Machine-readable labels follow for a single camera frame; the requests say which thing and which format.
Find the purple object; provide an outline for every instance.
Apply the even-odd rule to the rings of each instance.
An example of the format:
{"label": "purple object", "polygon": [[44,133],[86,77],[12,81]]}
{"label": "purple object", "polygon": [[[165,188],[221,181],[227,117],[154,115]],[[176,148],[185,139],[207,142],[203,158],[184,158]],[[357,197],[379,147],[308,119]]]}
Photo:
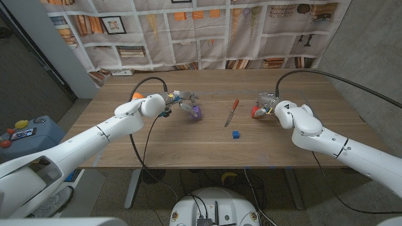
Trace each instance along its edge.
{"label": "purple object", "polygon": [[193,115],[191,115],[191,118],[192,119],[194,119],[194,120],[201,120],[201,116],[202,116],[202,114],[201,114],[201,109],[200,109],[200,107],[199,106],[194,106],[193,107],[193,110],[195,111],[195,113],[197,113],[197,117],[194,117]]}

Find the blue cube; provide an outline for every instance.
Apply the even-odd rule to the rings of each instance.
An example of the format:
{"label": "blue cube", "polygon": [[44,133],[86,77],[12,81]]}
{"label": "blue cube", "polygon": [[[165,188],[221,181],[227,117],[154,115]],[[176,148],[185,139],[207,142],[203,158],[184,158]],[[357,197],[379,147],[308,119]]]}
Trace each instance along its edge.
{"label": "blue cube", "polygon": [[233,139],[239,139],[239,131],[233,131],[232,135],[233,135]]}

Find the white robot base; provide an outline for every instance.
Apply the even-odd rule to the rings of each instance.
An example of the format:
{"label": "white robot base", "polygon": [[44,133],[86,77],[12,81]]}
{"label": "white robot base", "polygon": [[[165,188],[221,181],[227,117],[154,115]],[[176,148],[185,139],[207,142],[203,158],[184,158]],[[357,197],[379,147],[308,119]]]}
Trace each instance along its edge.
{"label": "white robot base", "polygon": [[185,196],[173,207],[169,226],[259,225],[259,215],[251,202],[232,190],[201,188],[193,191],[192,195],[194,198]]}

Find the orange knife handle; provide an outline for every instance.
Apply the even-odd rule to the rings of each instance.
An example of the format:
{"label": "orange knife handle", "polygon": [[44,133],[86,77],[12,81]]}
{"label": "orange knife handle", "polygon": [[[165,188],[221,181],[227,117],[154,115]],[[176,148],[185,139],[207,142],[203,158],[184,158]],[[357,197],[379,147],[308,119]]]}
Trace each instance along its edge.
{"label": "orange knife handle", "polygon": [[236,109],[236,107],[237,107],[238,104],[239,104],[239,99],[236,99],[236,100],[234,101],[232,110]]}

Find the printed backdrop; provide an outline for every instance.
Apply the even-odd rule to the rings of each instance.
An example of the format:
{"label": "printed backdrop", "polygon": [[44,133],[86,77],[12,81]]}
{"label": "printed backdrop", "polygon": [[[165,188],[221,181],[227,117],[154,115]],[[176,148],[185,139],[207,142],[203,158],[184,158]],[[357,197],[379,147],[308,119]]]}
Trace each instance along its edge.
{"label": "printed backdrop", "polygon": [[111,70],[124,69],[315,68],[350,4],[350,0],[41,2],[98,84]]}

